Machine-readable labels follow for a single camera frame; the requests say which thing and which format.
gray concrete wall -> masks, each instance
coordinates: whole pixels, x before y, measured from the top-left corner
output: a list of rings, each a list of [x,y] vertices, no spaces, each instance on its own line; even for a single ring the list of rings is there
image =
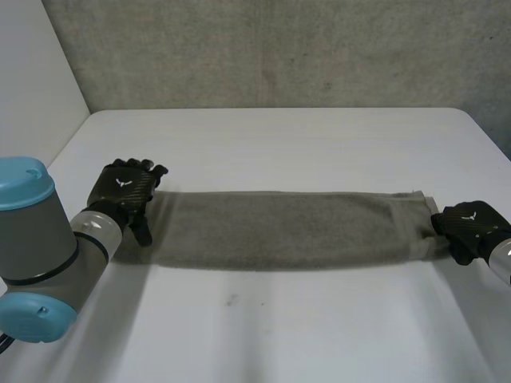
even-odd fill
[[[511,156],[509,0],[43,0],[91,112],[445,106]]]

white wall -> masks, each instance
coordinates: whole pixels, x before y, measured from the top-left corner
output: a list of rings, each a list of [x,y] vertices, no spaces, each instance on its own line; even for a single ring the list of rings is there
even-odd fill
[[[0,156],[49,165],[89,116],[39,0],[0,0]]]

light blue joint cap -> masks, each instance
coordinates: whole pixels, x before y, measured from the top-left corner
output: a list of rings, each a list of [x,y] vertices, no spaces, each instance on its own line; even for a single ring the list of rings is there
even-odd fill
[[[54,190],[55,183],[40,160],[0,158],[0,211],[34,205],[48,198]]]
[[[20,341],[54,342],[76,320],[71,306],[47,295],[6,293],[0,298],[0,331]]]

wall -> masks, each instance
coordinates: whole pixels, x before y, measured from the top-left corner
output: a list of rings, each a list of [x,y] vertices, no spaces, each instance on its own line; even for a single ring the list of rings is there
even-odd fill
[[[89,115],[38,0],[0,1],[0,156],[46,165]]]
[[[511,156],[505,0],[43,0],[92,112],[445,106]]]

gray towel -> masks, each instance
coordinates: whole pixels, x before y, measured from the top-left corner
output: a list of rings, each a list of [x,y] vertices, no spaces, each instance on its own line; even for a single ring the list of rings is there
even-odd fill
[[[312,270],[447,255],[434,201],[402,194],[278,191],[158,192],[149,204],[154,244],[132,235],[114,259],[167,267]]]

